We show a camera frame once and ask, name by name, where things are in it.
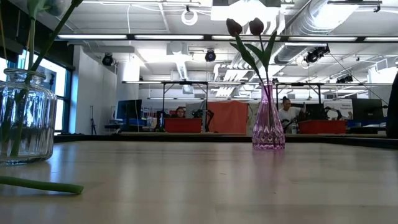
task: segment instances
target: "exposed ductwork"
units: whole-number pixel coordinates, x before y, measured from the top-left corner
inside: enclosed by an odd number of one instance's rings
[[[313,0],[302,13],[287,27],[286,35],[328,35],[358,8],[353,5],[328,4],[328,0]],[[287,64],[306,51],[306,46],[279,44],[275,63]]]

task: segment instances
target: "wooden table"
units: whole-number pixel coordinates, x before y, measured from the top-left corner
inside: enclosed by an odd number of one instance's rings
[[[398,223],[398,152],[287,144],[70,142],[0,175],[70,182],[82,195],[0,186],[0,223]]]

